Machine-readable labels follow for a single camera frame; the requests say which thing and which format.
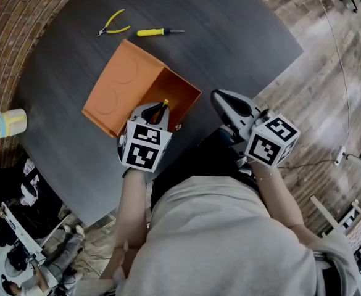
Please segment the white power strip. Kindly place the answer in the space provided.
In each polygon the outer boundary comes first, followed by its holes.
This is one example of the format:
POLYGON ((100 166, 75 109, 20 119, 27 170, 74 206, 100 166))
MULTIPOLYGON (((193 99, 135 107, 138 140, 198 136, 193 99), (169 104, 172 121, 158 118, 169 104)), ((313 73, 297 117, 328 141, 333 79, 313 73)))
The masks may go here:
POLYGON ((336 154, 336 158, 335 158, 335 161, 334 161, 334 164, 336 166, 338 166, 341 163, 341 160, 343 159, 345 154, 346 154, 346 148, 344 146, 341 146, 339 148, 339 151, 336 154))

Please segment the yellow handled screwdriver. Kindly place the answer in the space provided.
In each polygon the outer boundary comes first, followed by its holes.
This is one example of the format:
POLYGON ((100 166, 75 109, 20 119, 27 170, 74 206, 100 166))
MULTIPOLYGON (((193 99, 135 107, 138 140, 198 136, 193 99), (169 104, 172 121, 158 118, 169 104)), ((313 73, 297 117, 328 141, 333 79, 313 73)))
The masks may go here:
POLYGON ((152 28, 146 30, 138 30, 136 35, 139 37, 148 37, 148 36, 160 36, 160 35, 170 35, 184 33, 185 30, 173 30, 170 28, 152 28))

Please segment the person's left forearm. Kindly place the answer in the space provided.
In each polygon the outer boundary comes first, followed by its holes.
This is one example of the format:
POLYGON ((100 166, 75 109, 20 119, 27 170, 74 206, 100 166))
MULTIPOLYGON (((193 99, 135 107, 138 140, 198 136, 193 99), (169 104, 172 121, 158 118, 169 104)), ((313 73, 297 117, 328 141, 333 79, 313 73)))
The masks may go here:
POLYGON ((109 290, 101 296, 150 296, 146 238, 146 177, 143 171, 130 169, 123 178, 112 256, 100 277, 109 283, 109 290))

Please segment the yellow handled pliers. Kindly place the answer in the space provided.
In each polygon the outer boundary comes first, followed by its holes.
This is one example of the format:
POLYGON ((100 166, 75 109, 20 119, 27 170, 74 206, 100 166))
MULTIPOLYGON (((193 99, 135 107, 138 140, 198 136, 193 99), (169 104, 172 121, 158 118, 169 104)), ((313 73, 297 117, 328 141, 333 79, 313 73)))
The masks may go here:
POLYGON ((97 37, 100 37, 104 34, 117 34, 117 33, 122 33, 124 31, 127 31, 131 28, 130 25, 120 28, 120 29, 115 29, 115 30, 111 30, 109 29, 109 25, 112 23, 112 21, 114 20, 114 18, 116 18, 118 15, 120 15, 122 12, 125 12, 125 9, 120 9, 118 11, 116 11, 116 13, 112 14, 110 16, 110 18, 107 20, 106 24, 104 25, 104 27, 102 29, 100 29, 97 33, 97 37))

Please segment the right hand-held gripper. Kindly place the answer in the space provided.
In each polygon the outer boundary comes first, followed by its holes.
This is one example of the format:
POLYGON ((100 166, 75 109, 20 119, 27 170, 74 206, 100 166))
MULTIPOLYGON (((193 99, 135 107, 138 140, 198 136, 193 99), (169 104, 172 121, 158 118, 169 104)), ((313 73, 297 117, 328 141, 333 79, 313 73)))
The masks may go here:
MULTIPOLYGON (((261 110, 242 94, 216 89, 211 92, 211 103, 229 128, 235 141, 247 141, 247 117, 255 118, 261 110)), ((254 126, 251 131, 245 156, 269 168, 276 167, 292 151, 300 131, 282 114, 254 126)))

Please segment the black bag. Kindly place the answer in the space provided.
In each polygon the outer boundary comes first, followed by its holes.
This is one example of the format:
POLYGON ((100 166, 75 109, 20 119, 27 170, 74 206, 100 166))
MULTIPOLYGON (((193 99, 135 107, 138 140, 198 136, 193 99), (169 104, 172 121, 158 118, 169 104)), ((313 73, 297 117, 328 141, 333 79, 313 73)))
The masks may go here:
POLYGON ((11 211, 32 238, 42 239, 59 223, 62 201, 29 157, 17 162, 15 173, 17 189, 22 195, 11 211))

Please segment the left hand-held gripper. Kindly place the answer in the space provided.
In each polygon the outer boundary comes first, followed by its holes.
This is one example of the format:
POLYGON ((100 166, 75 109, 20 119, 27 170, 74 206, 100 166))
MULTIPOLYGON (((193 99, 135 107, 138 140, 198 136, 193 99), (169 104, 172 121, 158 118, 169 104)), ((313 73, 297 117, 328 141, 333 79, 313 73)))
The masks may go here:
POLYGON ((172 138, 172 133, 167 131, 169 116, 168 105, 161 102, 134 109, 117 144, 123 166, 150 173, 156 170, 172 138))

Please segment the person's grey shirt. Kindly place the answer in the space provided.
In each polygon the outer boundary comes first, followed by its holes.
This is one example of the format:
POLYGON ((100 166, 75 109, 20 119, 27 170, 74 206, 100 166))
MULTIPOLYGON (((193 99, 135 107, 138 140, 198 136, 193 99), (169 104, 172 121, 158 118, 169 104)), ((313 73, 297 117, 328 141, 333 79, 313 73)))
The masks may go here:
POLYGON ((342 234, 302 244, 257 193, 195 176, 154 205, 147 239, 119 296, 355 296, 357 265, 342 234))

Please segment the black yellow tool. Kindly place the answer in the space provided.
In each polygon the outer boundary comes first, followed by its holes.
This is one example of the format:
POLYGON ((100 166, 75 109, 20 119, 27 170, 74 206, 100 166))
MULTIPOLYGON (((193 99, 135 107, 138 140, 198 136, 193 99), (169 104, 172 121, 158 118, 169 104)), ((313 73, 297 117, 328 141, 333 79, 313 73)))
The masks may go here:
POLYGON ((162 121, 167 107, 168 107, 168 99, 165 99, 163 101, 163 103, 161 104, 161 106, 159 107, 159 111, 156 113, 156 116, 154 119, 155 124, 159 124, 162 121))

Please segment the person's right forearm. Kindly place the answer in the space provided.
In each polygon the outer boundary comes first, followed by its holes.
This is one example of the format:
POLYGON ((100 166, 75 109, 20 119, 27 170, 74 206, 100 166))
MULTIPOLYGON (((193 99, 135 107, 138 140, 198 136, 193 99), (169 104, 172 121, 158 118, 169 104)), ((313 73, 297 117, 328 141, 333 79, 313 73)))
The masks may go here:
POLYGON ((270 216, 290 229, 305 246, 318 239, 304 224, 301 210, 277 168, 263 164, 251 164, 257 186, 270 216))

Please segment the orange cardboard box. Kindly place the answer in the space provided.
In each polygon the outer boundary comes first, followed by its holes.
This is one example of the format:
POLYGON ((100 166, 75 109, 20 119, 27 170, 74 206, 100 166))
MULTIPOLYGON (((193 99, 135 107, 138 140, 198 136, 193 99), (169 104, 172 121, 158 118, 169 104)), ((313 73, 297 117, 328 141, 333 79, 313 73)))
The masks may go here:
POLYGON ((111 137, 123 131, 140 105, 168 100, 168 131, 174 132, 201 91, 135 44, 123 40, 102 71, 83 114, 111 137))

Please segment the person's shoe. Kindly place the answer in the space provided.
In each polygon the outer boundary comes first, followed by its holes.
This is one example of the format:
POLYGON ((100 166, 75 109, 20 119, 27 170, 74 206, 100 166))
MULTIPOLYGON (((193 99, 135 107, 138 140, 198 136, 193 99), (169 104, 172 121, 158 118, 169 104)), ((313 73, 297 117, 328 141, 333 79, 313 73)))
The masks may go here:
POLYGON ((233 131, 229 126, 222 125, 219 127, 219 130, 221 130, 225 134, 225 136, 232 144, 239 144, 245 142, 244 138, 240 136, 237 131, 233 131))
POLYGON ((255 160, 252 158, 249 158, 247 155, 240 157, 236 161, 236 165, 238 167, 238 172, 248 175, 248 176, 252 176, 253 172, 252 172, 251 164, 254 162, 255 162, 255 160))

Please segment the person's black trousers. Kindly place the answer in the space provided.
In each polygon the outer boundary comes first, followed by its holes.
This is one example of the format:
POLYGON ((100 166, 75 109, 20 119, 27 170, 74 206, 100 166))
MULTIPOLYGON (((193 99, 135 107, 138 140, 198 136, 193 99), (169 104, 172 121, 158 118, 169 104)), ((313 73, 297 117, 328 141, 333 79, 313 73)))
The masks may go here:
POLYGON ((240 157, 231 145, 229 132, 219 128, 197 146, 181 154, 153 180, 151 208, 170 188, 192 176, 227 176, 259 192, 254 174, 239 170, 236 162, 240 157))

